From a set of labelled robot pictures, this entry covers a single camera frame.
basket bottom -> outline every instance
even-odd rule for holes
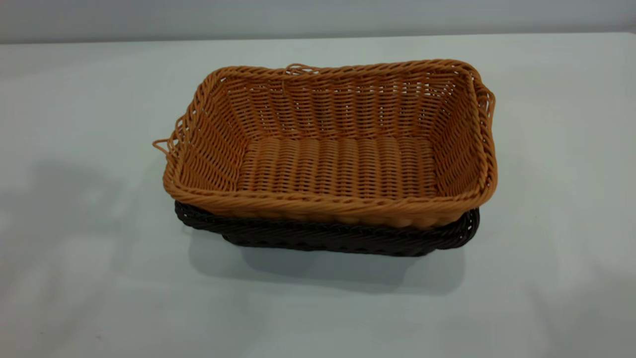
[[[222,217],[178,201],[175,212],[187,226],[219,233],[238,246],[399,257],[423,256],[437,249],[464,246],[477,232],[480,221],[479,209],[463,214],[456,222],[431,230]]]
[[[434,197],[433,158],[431,142],[418,137],[264,138],[247,146],[237,190],[365,199]]]

stacked baskets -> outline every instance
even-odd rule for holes
[[[477,229],[497,184],[494,101],[453,60],[222,68],[155,146],[186,225],[243,246],[419,256]]]

table surface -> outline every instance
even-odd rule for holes
[[[497,96],[464,248],[239,248],[174,215],[151,142],[209,72],[426,58]],[[634,64],[618,33],[0,46],[3,357],[633,357]]]

wall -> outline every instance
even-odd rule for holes
[[[0,1],[5,43],[634,28],[634,0]]]

tan wicker basket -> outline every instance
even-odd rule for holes
[[[494,104],[454,60],[228,67],[154,146],[165,190],[216,215],[427,229],[493,194]]]

